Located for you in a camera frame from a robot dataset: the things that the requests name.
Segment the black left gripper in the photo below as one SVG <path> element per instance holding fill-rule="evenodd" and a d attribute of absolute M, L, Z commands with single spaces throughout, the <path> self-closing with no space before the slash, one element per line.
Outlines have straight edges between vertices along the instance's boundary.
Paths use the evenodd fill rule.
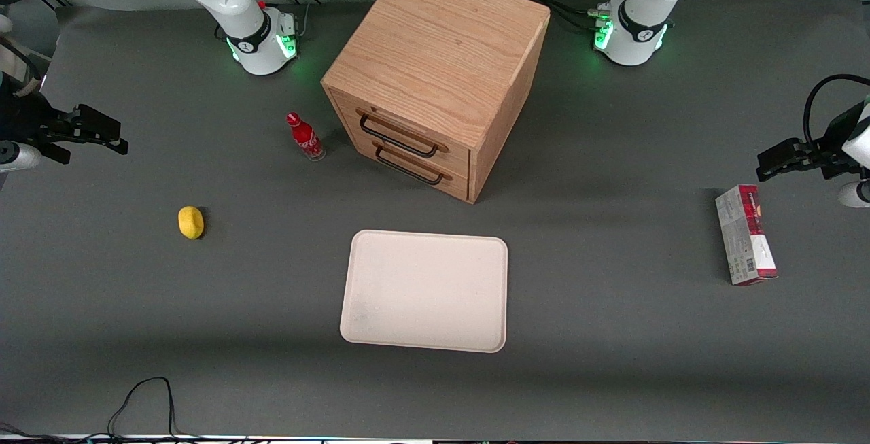
<path fill-rule="evenodd" d="M 863 173 L 868 169 L 868 107 L 854 105 L 840 113 L 815 144 L 827 168 L 839 173 Z M 758 153 L 757 160 L 756 175 L 760 182 L 816 168 L 812 161 L 803 160 L 803 141 L 796 137 Z"/>

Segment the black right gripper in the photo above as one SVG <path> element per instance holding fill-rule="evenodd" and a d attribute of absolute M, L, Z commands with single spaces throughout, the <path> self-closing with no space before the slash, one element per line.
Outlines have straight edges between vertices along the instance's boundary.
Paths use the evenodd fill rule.
<path fill-rule="evenodd" d="M 16 96 L 16 91 L 24 85 L 11 76 L 2 74 L 1 87 L 1 139 L 28 144 L 37 149 L 46 147 L 55 141 L 74 141 L 67 135 L 60 138 L 50 138 L 46 135 L 47 128 L 60 124 L 66 113 L 52 107 L 48 100 L 39 92 L 34 91 L 23 97 Z M 121 122 L 110 118 L 93 107 L 80 104 L 71 113 L 73 134 L 80 137 L 82 143 L 92 143 L 105 146 L 112 152 L 122 156 L 128 154 L 128 142 L 121 138 Z"/>

